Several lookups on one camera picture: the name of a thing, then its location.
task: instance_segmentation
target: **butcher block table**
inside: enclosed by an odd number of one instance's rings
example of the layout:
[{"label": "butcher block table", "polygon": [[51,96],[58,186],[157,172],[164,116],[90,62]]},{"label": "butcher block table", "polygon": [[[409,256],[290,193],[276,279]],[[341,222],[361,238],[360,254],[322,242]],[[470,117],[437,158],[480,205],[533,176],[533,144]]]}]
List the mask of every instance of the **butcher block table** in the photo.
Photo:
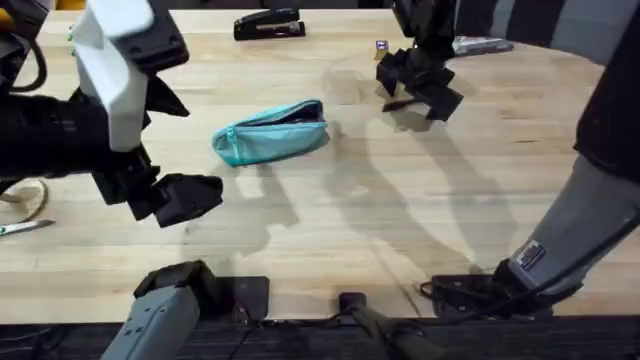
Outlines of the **butcher block table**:
[{"label": "butcher block table", "polygon": [[[490,273],[531,233],[565,183],[577,119],[602,69],[560,52],[451,61],[465,95],[448,123],[426,107],[382,113],[376,40],[410,46],[390,10],[302,11],[305,38],[236,42],[246,11],[176,11],[191,60],[162,72],[191,111],[152,114],[143,141],[163,173],[217,175],[224,204],[160,229],[128,206],[106,206],[89,175],[45,180],[40,216],[57,224],[0,240],[0,322],[123,321],[152,270],[203,259],[220,276],[271,279],[271,318],[323,318],[344,291],[389,316],[433,316],[416,285],[431,276]],[[69,28],[49,16],[39,36],[49,66],[42,94],[78,85]],[[19,83],[35,76],[35,61]],[[230,168],[215,131],[305,99],[325,105],[331,141],[311,154]],[[640,242],[633,234],[558,313],[640,312]]]}]

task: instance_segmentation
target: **black stapler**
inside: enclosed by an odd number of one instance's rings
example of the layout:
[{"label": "black stapler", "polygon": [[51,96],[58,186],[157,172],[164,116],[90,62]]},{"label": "black stapler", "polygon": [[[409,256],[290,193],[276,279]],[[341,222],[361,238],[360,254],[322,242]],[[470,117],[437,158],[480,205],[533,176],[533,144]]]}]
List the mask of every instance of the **black stapler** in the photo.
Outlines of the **black stapler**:
[{"label": "black stapler", "polygon": [[237,41],[305,36],[304,22],[297,9],[266,10],[236,20],[233,37]]}]

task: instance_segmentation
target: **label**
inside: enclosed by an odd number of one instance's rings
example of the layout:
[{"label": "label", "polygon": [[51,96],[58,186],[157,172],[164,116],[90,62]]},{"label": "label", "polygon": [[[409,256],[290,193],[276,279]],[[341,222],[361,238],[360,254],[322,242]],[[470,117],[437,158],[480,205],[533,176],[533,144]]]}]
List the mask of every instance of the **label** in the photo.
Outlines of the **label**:
[{"label": "label", "polygon": [[545,254],[546,251],[542,245],[536,240],[531,240],[516,257],[516,263],[518,263],[522,269],[529,271]]}]

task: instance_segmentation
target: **teal pencil case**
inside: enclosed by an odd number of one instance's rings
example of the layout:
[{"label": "teal pencil case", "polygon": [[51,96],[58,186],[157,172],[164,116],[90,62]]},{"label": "teal pencil case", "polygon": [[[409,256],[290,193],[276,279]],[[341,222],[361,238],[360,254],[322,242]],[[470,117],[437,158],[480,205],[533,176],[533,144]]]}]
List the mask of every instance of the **teal pencil case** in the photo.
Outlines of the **teal pencil case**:
[{"label": "teal pencil case", "polygon": [[230,166],[281,160],[313,151],[328,140],[322,102],[278,106],[229,125],[213,138],[213,149]]}]

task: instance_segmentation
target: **black cable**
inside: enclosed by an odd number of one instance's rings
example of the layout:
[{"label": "black cable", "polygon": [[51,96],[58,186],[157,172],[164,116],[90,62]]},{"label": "black cable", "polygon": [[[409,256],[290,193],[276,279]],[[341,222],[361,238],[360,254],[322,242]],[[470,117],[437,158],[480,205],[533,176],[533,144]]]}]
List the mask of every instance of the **black cable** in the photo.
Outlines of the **black cable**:
[{"label": "black cable", "polygon": [[251,334],[254,331],[258,330],[259,327],[260,327],[259,323],[255,323],[249,330],[247,330],[244,333],[244,335],[242,335],[242,338],[240,339],[240,342],[238,342],[238,344],[236,344],[235,348],[233,348],[233,351],[231,351],[231,354],[229,354],[229,357],[227,357],[227,360],[233,360],[233,358],[236,356],[238,351],[240,351],[240,349],[242,348],[244,343],[247,341],[247,339],[249,339],[249,336],[251,336]]},{"label": "black cable", "polygon": [[[3,0],[0,1],[0,5],[4,7],[4,9],[9,13],[11,18],[13,19],[13,23],[16,27],[17,36],[20,36],[20,30],[24,26],[25,21],[20,16],[20,12],[13,6],[11,1]],[[47,70],[47,61],[44,58],[44,54],[42,53],[42,49],[38,45],[35,39],[29,38],[26,36],[27,43],[31,50],[33,51],[33,55],[36,57],[36,63],[38,64],[38,76],[36,79],[29,85],[25,86],[14,86],[9,91],[14,93],[25,93],[35,91],[44,85],[47,81],[48,70]]]},{"label": "black cable", "polygon": [[36,62],[38,64],[38,76],[33,80],[33,82],[29,85],[24,86],[13,86],[9,91],[13,93],[26,93],[38,90],[44,85],[47,81],[48,71],[47,71],[47,61],[44,58],[44,54],[42,53],[42,49],[38,45],[38,43],[33,39],[27,39],[33,54],[36,57]]},{"label": "black cable", "polygon": [[[595,248],[591,249],[591,251],[587,252],[583,257],[577,259],[576,261],[574,261],[571,265],[567,266],[563,271],[557,273],[555,276],[553,276],[552,278],[548,279],[547,281],[543,282],[542,284],[536,286],[533,289],[527,290],[521,294],[516,295],[513,298],[510,298],[508,300],[505,300],[503,302],[497,303],[493,306],[490,306],[484,310],[481,311],[477,311],[474,312],[472,314],[468,314],[465,316],[461,316],[457,319],[452,319],[452,320],[448,320],[448,321],[443,321],[440,323],[436,323],[436,325],[439,326],[452,326],[452,325],[459,325],[463,322],[469,321],[469,320],[474,320],[478,317],[481,316],[490,316],[493,315],[495,313],[497,313],[500,310],[506,309],[510,306],[515,305],[516,303],[519,303],[523,300],[528,300],[529,298],[533,298],[539,294],[541,294],[542,292],[544,292],[545,290],[549,289],[550,287],[558,284],[560,281],[564,280],[566,277],[568,277],[569,275],[571,275],[572,273],[574,273],[576,270],[589,265],[589,263],[591,263],[591,261],[593,261],[594,258],[596,258],[598,255],[602,254],[604,251],[606,251],[607,249],[611,248],[613,245],[615,245],[621,238],[624,238],[625,236],[629,235],[636,227],[638,227],[638,225],[640,225],[640,214],[638,214],[636,212],[636,214],[634,214],[634,218],[632,218],[631,220],[627,221],[620,229],[618,229],[617,231],[615,231],[613,234],[609,235],[609,237],[607,238],[606,241],[602,242],[600,245],[596,246]],[[424,283],[420,286],[420,288],[422,289],[423,286],[425,286],[427,283]]]}]

